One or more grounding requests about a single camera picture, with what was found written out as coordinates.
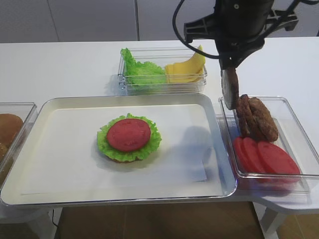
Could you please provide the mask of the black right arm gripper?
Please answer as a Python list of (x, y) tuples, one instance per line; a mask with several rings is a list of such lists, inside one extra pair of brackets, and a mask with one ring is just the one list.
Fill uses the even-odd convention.
[(273, 10), (272, 0), (218, 0), (214, 13), (184, 24), (187, 43), (214, 40), (220, 68), (237, 68), (261, 49), (265, 38), (281, 28), (292, 31), (298, 23), (293, 11)]

